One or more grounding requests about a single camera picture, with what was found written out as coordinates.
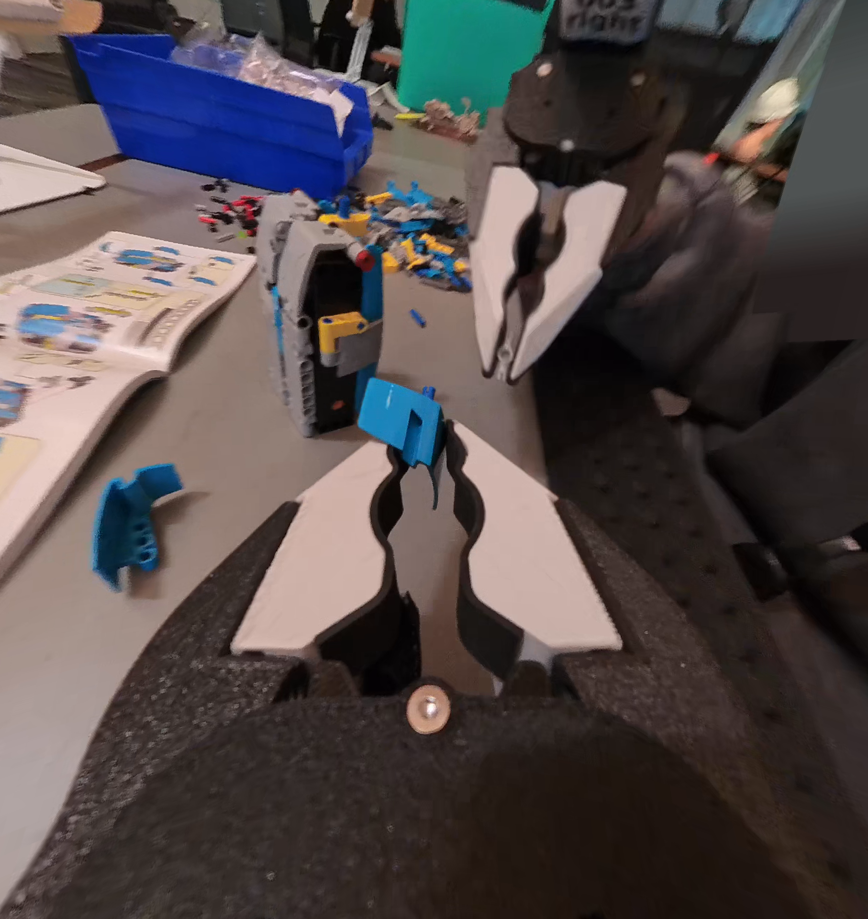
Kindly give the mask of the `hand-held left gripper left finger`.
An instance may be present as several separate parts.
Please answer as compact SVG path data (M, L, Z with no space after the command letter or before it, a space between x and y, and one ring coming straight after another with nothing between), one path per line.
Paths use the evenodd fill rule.
M286 504L290 524L230 645L343 664L359 681L408 683L419 672L419 614L400 592L389 536L407 467L371 441Z

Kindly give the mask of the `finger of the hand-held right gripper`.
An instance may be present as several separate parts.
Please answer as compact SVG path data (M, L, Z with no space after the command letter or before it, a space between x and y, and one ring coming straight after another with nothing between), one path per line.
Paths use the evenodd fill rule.
M605 180L568 195L562 211L565 240L543 276L543 295L523 325L509 371L511 381L536 363L598 285L601 260L626 197L624 186Z
M542 222L540 190L532 178L520 167L493 167L470 244L474 329L486 377L509 378L509 372L497 370L497 352L508 342L516 353L520 343L524 309L518 282L532 268Z

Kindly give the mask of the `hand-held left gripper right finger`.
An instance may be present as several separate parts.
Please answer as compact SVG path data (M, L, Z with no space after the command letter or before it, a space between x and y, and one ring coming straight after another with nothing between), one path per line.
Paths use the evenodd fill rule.
M447 424L452 513L464 535L456 623L493 695L520 664L624 651L557 496L471 428Z

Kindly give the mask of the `blue curved panel piece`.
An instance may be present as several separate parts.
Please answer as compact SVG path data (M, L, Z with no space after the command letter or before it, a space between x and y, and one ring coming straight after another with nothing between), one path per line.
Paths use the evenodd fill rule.
M423 466L432 486L432 508L440 498L440 468L446 444L446 422L437 399L390 381L368 381L358 427L392 448L409 468Z
M172 463L143 467L129 480L113 478L97 506L91 540L91 568L115 592L122 591L122 572L152 572L160 551L152 522L156 502L182 491Z

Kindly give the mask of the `grey desk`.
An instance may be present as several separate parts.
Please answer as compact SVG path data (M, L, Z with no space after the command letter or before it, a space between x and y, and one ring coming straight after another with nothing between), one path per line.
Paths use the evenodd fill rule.
M78 167L108 185L85 197L0 217L0 274L66 255L112 230L216 247L196 221L205 178L134 160L116 147L96 106L0 120L0 143ZM397 121L375 132L357 184L384 190L412 181L464 198L471 149ZM399 273L385 279L381 375L436 388L448 418L470 427L545 482L528 381L482 376L471 299ZM409 311L427 321L419 328ZM302 438L270 373L275 349L257 279L198 327L165 381L119 413L31 547L0 585L0 905L29 866L78 774L113 693L175 607L281 503L344 460L356 428ZM157 509L162 562L112 592L90 570L89 540L102 487L136 468L172 462L186 491ZM404 480L405 513L392 539L399 586L421 614L423 672L469 694L492 695L454 619L463 532L446 472L436 512L425 470Z

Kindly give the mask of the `pile of building parts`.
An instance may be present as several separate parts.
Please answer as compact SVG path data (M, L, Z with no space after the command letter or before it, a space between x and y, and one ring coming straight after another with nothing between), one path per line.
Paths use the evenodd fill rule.
M440 198L416 182L384 192L343 193L318 203L318 220L381 251L385 274L405 273L442 291L470 293L470 230L466 203Z

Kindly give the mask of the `green plastic board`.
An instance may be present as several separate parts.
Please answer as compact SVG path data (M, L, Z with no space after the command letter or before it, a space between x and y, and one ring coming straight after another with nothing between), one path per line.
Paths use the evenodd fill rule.
M487 116L501 107L512 75L543 48L554 1L406 1L400 103L420 110L432 100L455 113Z

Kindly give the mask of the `wooden puzzle model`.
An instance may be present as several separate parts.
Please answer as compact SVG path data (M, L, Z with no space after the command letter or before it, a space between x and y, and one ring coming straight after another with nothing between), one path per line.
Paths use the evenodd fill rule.
M481 114L471 108L469 99L463 99L463 111L454 112L451 106L440 99L425 103L416 121L418 130L463 144L474 144L481 127Z

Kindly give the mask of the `mannequin bust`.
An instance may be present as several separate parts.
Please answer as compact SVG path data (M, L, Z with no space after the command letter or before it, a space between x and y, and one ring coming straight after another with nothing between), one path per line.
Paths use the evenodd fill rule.
M769 145L788 122L789 118L785 118L751 126L730 149L734 161L742 165L751 165L763 160Z

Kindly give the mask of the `white hard hat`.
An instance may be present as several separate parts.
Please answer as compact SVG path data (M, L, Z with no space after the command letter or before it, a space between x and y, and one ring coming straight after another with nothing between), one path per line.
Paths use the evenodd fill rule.
M754 125L767 125L785 121L800 104L799 82L794 77L784 78L765 90L750 110L748 121Z

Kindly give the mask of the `grey blue toy robot build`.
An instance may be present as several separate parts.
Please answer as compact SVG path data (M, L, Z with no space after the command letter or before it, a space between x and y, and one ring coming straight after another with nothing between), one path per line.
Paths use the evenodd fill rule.
M296 190L263 201L256 269L294 427L313 438L354 426L382 353L382 249Z

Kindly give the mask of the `plywood stand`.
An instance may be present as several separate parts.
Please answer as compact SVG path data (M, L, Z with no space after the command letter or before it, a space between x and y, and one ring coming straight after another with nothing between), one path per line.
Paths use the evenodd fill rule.
M374 1L352 1L346 14L348 25L355 31L345 71L345 80L352 84L361 78L368 56L373 29L373 6Z

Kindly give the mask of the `empty clear plastic bags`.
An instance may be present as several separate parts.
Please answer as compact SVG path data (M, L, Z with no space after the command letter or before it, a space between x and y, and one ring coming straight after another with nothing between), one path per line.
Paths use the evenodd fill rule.
M316 102L332 112L339 137L354 108L343 91L343 80L283 58L260 34L250 39L213 29L193 29L170 52L169 60Z

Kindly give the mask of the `blue storage bin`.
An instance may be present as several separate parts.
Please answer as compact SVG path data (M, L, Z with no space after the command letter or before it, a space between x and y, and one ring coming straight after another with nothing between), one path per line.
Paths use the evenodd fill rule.
M373 146L365 91L343 86L341 131L320 102L171 60L166 34L91 34L70 44L125 157L315 199L344 189Z

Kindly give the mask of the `instruction booklet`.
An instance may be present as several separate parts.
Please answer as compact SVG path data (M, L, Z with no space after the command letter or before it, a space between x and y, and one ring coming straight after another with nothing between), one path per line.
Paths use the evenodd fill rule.
M0 583L121 408L255 267L112 232L0 276Z

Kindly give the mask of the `white folding stand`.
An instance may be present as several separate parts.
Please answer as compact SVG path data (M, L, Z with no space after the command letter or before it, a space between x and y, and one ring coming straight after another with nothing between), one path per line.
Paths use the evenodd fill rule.
M22 36L70 37L93 33L102 20L98 2L0 1L0 73ZM0 214L103 188L101 176L0 144Z

